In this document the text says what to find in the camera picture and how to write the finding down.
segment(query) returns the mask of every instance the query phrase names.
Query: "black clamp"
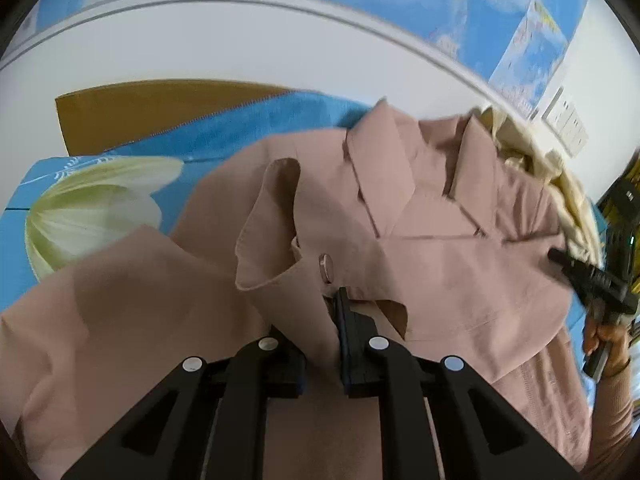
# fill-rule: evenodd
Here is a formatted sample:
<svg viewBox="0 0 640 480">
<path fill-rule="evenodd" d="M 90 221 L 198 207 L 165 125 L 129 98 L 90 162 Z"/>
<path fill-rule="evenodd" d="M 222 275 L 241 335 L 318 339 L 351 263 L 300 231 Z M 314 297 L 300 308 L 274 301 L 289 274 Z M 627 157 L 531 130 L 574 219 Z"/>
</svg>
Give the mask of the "black clamp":
<svg viewBox="0 0 640 480">
<path fill-rule="evenodd" d="M 189 357 L 129 410 L 63 480 L 255 480 L 266 400 L 304 389 L 305 358 L 276 329 L 235 357 Z"/>
<path fill-rule="evenodd" d="M 384 480 L 438 480 L 438 454 L 447 480 L 580 478 L 461 358 L 415 358 L 354 312 L 344 288 L 334 305 L 345 393 L 379 398 Z M 63 480 L 259 480 L 266 400 L 301 395 L 304 375 L 276 329 L 232 359 L 188 358 Z"/>
</svg>

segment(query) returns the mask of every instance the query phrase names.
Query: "white wall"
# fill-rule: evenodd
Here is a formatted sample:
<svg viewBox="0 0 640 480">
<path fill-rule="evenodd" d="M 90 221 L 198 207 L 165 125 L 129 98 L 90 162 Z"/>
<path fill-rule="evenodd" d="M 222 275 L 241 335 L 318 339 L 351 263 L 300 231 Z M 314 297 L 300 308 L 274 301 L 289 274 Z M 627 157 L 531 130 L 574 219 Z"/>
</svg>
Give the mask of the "white wall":
<svg viewBox="0 0 640 480">
<path fill-rule="evenodd" d="M 420 117 L 488 102 L 437 65 L 454 65 L 441 53 L 341 7 L 313 0 L 189 0 L 119 12 L 152 1 L 120 0 L 83 12 L 47 32 L 59 34 L 41 43 L 36 38 L 30 50 L 0 64 L 0 205 L 34 161 L 65 155 L 54 99 L 78 89 L 141 79 L 221 78 L 368 104 L 387 96 Z M 111 11 L 116 13 L 83 22 Z M 350 20 L 363 25 L 353 27 Z"/>
<path fill-rule="evenodd" d="M 65 155 L 54 99 L 155 78 L 223 78 L 386 96 L 419 118 L 489 102 L 515 111 L 477 76 L 387 23 L 315 0 L 119 0 L 55 26 L 0 62 L 0 206 L 31 164 Z M 574 96 L 590 141 L 570 167 L 598 198 L 638 143 L 640 56 L 602 0 L 590 0 L 549 86 Z M 559 148 L 534 122 L 544 148 Z"/>
<path fill-rule="evenodd" d="M 560 85 L 574 99 L 589 136 L 573 159 L 542 122 L 542 112 Z M 640 145 L 640 54 L 604 0 L 588 1 L 540 105 L 533 124 L 540 145 L 565 154 L 589 195 L 599 199 Z"/>
</svg>

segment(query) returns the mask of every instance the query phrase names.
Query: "coat button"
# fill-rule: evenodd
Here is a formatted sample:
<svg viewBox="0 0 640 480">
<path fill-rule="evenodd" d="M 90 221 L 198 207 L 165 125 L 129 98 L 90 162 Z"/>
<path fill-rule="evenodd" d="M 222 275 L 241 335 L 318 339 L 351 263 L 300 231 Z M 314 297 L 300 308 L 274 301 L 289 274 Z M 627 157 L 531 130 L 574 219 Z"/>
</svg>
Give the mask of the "coat button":
<svg viewBox="0 0 640 480">
<path fill-rule="evenodd" d="M 331 259 L 331 256 L 328 254 L 320 254 L 319 259 L 320 264 L 320 276 L 322 276 L 322 280 L 327 284 L 331 284 L 334 282 L 334 262 Z"/>
</svg>

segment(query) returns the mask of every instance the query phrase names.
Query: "human hand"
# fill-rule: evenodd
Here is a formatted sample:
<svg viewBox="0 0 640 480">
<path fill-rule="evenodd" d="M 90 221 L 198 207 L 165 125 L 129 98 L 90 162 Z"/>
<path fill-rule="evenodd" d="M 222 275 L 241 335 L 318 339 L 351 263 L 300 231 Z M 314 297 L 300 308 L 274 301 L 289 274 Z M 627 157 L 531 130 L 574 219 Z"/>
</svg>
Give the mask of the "human hand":
<svg viewBox="0 0 640 480">
<path fill-rule="evenodd" d="M 629 362 L 629 336 L 624 325 L 598 325 L 596 320 L 587 316 L 582 330 L 582 351 L 587 355 L 598 348 L 602 342 L 611 341 L 609 359 L 602 371 L 603 377 L 611 377 L 621 372 Z"/>
</svg>

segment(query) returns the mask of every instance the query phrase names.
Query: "white flower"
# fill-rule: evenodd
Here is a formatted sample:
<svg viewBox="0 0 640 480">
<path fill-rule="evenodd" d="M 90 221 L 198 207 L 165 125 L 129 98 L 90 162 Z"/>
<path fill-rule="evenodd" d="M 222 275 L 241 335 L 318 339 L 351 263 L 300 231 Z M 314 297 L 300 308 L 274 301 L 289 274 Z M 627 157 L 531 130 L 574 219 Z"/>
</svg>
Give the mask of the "white flower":
<svg viewBox="0 0 640 480">
<path fill-rule="evenodd" d="M 33 203 L 24 243 L 38 280 L 140 227 L 158 228 L 162 212 L 150 197 L 174 181 L 182 161 L 131 156 L 77 170 Z"/>
</svg>

